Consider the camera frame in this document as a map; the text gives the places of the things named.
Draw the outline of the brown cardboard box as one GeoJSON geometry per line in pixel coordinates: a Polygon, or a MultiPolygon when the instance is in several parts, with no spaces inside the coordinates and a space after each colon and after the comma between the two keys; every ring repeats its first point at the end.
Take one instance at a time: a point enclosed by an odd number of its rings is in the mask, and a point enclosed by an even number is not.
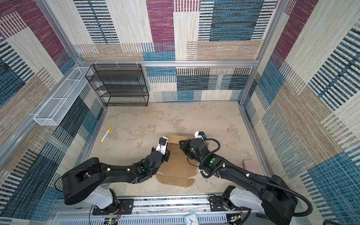
{"type": "Polygon", "coordinates": [[[199,173],[195,160],[187,160],[187,155],[180,149],[179,141],[186,141],[189,137],[168,135],[167,149],[170,151],[168,162],[163,163],[157,180],[166,185],[188,188],[195,183],[194,177],[199,173]]]}

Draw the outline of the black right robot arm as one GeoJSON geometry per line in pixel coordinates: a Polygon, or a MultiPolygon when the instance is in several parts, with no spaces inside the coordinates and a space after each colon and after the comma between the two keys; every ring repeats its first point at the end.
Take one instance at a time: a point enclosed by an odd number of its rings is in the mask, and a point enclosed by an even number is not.
{"type": "Polygon", "coordinates": [[[242,169],[225,158],[209,151],[200,138],[179,141],[180,149],[199,163],[204,178],[215,176],[235,183],[254,194],[261,201],[265,215],[277,225],[288,225],[296,216],[298,199],[284,180],[276,175],[258,175],[242,169]]]}

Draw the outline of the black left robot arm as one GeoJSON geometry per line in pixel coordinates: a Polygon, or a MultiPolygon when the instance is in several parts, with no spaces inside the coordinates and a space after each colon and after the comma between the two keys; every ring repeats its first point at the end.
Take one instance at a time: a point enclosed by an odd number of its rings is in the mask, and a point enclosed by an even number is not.
{"type": "Polygon", "coordinates": [[[114,212],[119,205],[116,194],[101,185],[145,182],[157,173],[169,157],[169,150],[164,154],[153,150],[145,159],[130,166],[108,165],[101,163],[97,157],[90,158],[62,175],[64,203],[74,205],[85,202],[114,212]]]}

